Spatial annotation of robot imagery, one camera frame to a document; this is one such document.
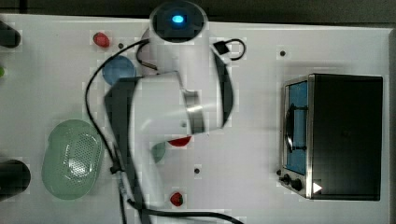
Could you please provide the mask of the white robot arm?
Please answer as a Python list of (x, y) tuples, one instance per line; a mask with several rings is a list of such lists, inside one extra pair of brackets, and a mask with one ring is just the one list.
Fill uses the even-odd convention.
[(166, 216), (154, 146), (222, 128), (233, 110), (226, 62), (209, 34), (205, 12), (186, 0), (155, 8), (149, 17), (153, 75), (119, 79), (105, 96), (120, 164), (142, 224)]

